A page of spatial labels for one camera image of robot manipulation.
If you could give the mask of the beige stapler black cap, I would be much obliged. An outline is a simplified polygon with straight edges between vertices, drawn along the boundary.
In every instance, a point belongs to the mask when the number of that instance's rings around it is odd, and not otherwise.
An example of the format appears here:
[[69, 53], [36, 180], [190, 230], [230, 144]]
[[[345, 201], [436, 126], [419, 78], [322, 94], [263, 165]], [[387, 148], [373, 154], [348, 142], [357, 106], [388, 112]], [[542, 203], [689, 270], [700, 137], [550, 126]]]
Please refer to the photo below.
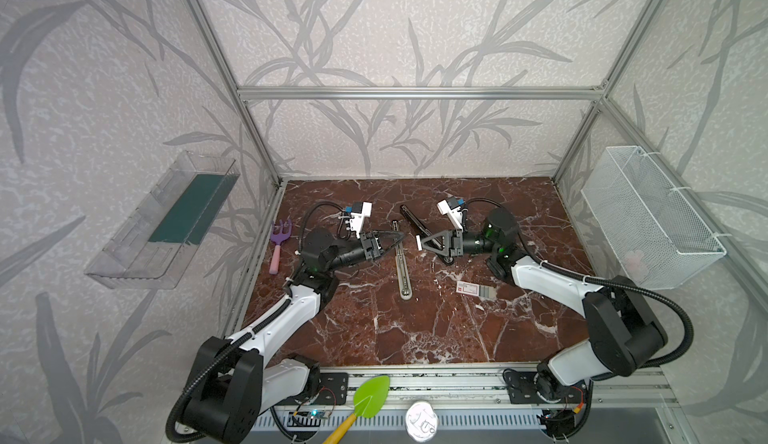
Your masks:
[[400, 231], [400, 226], [397, 220], [391, 221], [391, 228], [394, 232], [401, 234], [401, 237], [399, 237], [399, 241], [395, 246], [395, 262], [399, 294], [403, 300], [407, 301], [412, 298], [413, 291], [403, 247], [405, 235]]

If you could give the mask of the white red staple box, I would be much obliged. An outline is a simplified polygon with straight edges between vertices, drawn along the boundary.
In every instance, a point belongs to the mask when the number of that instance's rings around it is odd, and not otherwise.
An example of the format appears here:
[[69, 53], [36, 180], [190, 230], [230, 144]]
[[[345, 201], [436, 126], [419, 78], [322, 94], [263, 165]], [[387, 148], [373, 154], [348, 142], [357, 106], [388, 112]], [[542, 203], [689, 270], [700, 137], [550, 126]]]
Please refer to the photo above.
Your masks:
[[456, 292], [465, 296], [477, 297], [484, 300], [496, 300], [497, 289], [493, 286], [458, 281]]

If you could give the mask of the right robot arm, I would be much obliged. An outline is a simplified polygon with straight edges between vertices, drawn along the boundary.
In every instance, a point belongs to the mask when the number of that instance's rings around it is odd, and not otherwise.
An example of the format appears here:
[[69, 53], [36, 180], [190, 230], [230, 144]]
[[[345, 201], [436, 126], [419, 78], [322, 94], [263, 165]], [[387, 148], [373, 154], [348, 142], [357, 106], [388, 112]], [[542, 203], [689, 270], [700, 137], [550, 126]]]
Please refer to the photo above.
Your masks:
[[540, 258], [526, 244], [516, 217], [499, 203], [481, 229], [471, 232], [465, 226], [467, 205], [456, 197], [438, 202], [453, 227], [418, 238], [418, 248], [453, 259], [483, 255], [496, 279], [560, 303], [587, 327], [585, 340], [543, 360], [532, 377], [506, 371], [509, 390], [558, 403], [577, 384], [629, 377], [674, 362], [692, 347], [693, 322], [676, 302], [623, 276], [583, 275]]

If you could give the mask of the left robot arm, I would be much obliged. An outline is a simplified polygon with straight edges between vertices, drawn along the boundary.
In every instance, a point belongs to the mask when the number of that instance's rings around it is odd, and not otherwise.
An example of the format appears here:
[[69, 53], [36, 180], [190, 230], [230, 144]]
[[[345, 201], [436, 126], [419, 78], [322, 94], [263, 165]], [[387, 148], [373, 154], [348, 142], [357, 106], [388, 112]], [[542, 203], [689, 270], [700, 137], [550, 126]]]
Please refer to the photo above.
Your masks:
[[341, 209], [347, 229], [340, 237], [325, 228], [298, 233], [299, 261], [282, 298], [251, 324], [227, 338], [211, 337], [198, 349], [185, 387], [172, 406], [165, 434], [172, 443], [211, 438], [240, 443], [258, 417], [295, 396], [319, 391], [317, 362], [302, 356], [271, 362], [278, 350], [332, 300], [336, 275], [391, 252], [405, 239], [398, 230], [363, 229], [368, 202]]

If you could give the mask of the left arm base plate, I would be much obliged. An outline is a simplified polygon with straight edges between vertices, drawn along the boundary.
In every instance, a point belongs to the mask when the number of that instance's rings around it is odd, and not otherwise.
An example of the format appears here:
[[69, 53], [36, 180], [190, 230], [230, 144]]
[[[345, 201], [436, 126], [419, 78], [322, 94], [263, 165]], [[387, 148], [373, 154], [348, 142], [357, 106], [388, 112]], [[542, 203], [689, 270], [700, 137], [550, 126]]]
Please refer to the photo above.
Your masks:
[[344, 405], [348, 390], [348, 373], [321, 371], [310, 375], [302, 401], [326, 406]]

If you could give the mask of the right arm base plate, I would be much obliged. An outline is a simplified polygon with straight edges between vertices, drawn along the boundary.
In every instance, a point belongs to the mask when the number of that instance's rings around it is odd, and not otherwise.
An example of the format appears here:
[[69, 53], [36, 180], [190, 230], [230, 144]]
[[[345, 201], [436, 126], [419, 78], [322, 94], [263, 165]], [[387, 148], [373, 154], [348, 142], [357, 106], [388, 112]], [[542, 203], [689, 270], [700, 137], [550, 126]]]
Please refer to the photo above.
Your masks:
[[584, 381], [566, 386], [548, 371], [528, 372], [507, 368], [502, 372], [502, 379], [512, 404], [581, 404], [587, 390]]

